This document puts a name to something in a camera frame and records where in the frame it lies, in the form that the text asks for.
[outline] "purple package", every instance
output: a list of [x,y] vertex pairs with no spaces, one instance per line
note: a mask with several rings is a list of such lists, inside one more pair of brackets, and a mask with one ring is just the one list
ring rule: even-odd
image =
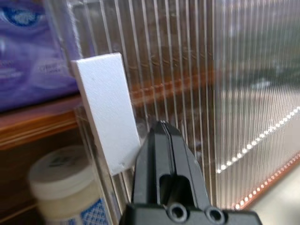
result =
[[0,112],[77,91],[43,7],[32,0],[0,1]]

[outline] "jar label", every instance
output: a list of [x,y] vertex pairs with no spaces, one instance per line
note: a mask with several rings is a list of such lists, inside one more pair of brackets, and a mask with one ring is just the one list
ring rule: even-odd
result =
[[80,214],[64,219],[46,219],[47,225],[108,225],[104,202],[99,199]]

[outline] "jar lid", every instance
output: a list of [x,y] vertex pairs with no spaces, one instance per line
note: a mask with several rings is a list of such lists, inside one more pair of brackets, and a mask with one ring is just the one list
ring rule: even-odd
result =
[[69,146],[38,160],[28,179],[37,199],[53,200],[81,191],[94,176],[83,146]]

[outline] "clear corrugated plastic sheet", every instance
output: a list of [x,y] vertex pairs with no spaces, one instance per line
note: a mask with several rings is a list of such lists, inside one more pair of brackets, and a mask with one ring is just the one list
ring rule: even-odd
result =
[[178,127],[214,205],[243,208],[295,161],[300,1],[46,2],[67,60],[122,53],[140,136]]

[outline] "floor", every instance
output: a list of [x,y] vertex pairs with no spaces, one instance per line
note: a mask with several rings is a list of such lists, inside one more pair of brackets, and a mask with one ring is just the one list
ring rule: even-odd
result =
[[263,225],[300,225],[300,165],[259,199],[252,210]]

